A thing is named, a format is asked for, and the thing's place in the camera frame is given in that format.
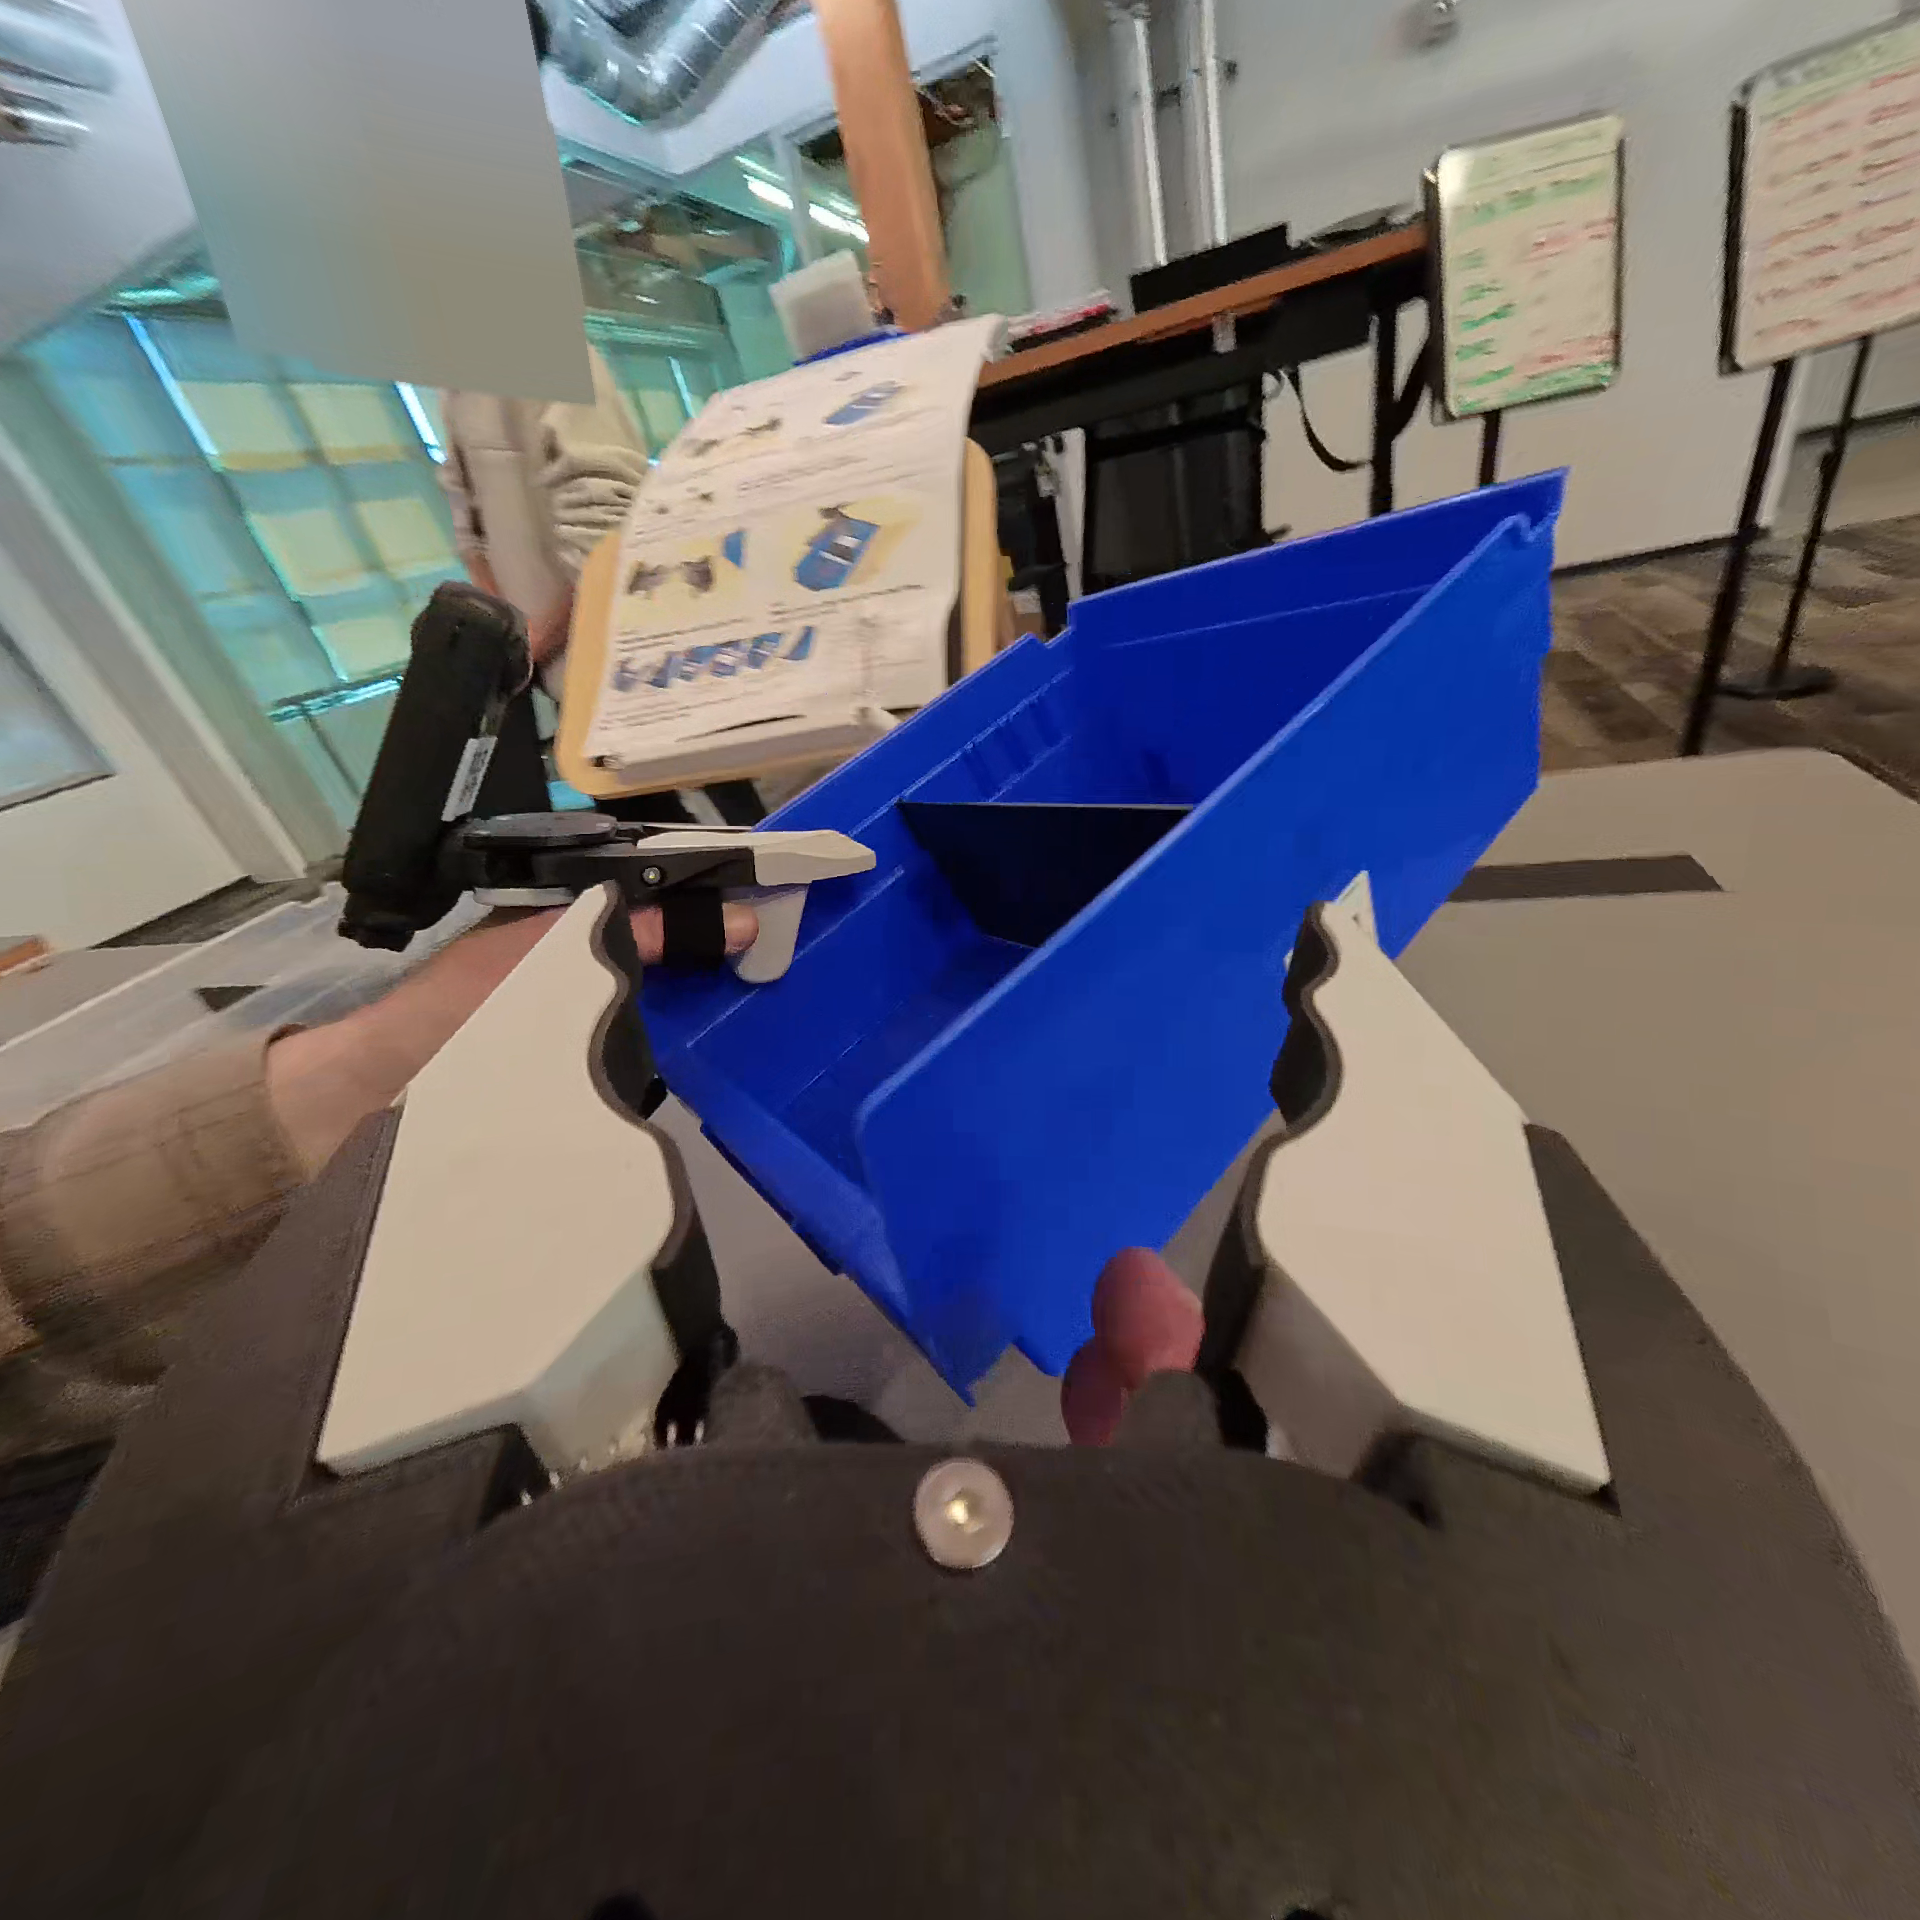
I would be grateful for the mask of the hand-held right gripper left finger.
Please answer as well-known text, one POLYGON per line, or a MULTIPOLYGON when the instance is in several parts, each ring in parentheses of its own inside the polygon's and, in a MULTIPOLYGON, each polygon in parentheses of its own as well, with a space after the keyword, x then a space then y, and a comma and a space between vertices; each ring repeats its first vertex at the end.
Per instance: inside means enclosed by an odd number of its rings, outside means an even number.
POLYGON ((733 1357, 680 1146, 651 1127, 638 947, 579 897, 398 1104, 316 1465, 514 1430, 550 1475, 692 1443, 733 1357))

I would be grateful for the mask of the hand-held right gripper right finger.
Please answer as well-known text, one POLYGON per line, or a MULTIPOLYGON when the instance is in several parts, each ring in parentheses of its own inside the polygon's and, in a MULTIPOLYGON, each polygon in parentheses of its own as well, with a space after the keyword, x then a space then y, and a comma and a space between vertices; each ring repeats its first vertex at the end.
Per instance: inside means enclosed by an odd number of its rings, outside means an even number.
POLYGON ((1442 1443, 1572 1497, 1610 1456, 1529 1124, 1339 902, 1287 953, 1276 1132, 1203 1290, 1223 1434, 1359 1480, 1442 1443))

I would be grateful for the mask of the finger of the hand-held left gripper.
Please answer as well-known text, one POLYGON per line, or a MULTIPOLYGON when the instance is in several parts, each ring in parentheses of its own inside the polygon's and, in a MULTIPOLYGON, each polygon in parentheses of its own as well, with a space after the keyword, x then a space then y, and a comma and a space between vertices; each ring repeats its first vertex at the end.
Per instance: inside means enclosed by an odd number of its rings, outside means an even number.
POLYGON ((618 892, 769 892, 877 873, 877 853, 834 829, 616 826, 605 880, 618 892))

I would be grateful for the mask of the clear plastic bin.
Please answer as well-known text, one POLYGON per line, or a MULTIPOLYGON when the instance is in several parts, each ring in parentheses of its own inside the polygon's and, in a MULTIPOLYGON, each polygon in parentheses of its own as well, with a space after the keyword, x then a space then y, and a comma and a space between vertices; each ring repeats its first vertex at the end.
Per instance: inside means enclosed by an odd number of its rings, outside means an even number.
POLYGON ((2 1128, 174 1058, 378 999, 415 953, 338 939, 344 896, 274 905, 193 946, 65 951, 2 980, 2 1128))

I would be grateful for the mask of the blue plastic bin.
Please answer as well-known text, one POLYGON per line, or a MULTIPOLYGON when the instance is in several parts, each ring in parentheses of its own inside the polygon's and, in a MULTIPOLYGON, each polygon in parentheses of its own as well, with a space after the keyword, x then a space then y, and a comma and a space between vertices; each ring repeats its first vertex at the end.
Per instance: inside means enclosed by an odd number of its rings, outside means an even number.
POLYGON ((666 1087, 964 1399, 1059 1377, 1269 1104, 1321 902, 1402 953, 1541 774, 1565 471, 1079 602, 772 815, 877 873, 767 984, 647 972, 666 1087), (897 801, 1185 803, 1045 947, 982 934, 897 801))

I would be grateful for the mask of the person's left forearm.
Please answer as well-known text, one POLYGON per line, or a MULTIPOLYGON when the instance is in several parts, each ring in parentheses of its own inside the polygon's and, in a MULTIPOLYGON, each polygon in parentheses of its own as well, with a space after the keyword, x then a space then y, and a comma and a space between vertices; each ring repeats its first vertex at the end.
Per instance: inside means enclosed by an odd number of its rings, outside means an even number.
POLYGON ((268 1104, 290 1027, 189 1052, 2 1135, 2 1470, 112 1443, 305 1171, 268 1104))

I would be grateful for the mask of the person's left hand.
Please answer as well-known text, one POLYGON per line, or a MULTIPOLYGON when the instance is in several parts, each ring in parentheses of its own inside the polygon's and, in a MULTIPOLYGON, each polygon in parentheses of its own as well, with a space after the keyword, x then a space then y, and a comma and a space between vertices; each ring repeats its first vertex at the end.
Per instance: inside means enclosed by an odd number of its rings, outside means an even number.
POLYGON ((320 1174, 387 1110, 560 921, 560 907, 490 917, 344 1020, 279 1034, 266 1097, 301 1168, 320 1174))

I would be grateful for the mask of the black bin divider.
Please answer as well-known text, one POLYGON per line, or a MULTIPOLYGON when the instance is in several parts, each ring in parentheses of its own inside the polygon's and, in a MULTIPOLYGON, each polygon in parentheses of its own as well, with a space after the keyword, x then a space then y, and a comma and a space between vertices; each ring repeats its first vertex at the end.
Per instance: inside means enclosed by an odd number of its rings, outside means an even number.
POLYGON ((897 815, 971 926, 1032 951, 1185 826, 1192 807, 897 801, 897 815))

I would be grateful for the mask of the printed instruction sheet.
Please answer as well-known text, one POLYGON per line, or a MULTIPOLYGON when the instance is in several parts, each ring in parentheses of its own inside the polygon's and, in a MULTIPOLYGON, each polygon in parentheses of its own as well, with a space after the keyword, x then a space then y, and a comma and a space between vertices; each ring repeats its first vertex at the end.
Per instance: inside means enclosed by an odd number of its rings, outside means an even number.
POLYGON ((967 453, 1004 316, 717 394, 581 571, 553 757, 596 801, 858 754, 964 671, 967 453))

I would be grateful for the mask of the wooden column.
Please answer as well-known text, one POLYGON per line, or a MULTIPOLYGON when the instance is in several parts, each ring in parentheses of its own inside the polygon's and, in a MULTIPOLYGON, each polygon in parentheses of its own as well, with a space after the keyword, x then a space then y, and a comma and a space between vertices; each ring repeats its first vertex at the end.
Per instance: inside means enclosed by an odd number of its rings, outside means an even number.
POLYGON ((947 246, 897 2, 812 2, 883 305, 908 332, 950 312, 947 246))

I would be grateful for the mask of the white easel board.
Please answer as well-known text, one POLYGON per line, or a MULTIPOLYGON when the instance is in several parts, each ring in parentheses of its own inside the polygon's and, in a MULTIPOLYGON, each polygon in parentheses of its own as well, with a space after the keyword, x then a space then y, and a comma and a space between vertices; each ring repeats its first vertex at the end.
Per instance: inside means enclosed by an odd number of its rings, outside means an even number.
POLYGON ((1731 105, 1719 369, 1917 323, 1917 12, 1763 65, 1731 105))
POLYGON ((1619 380, 1624 137, 1624 116, 1604 110, 1436 158, 1426 217, 1437 420, 1493 420, 1619 380))

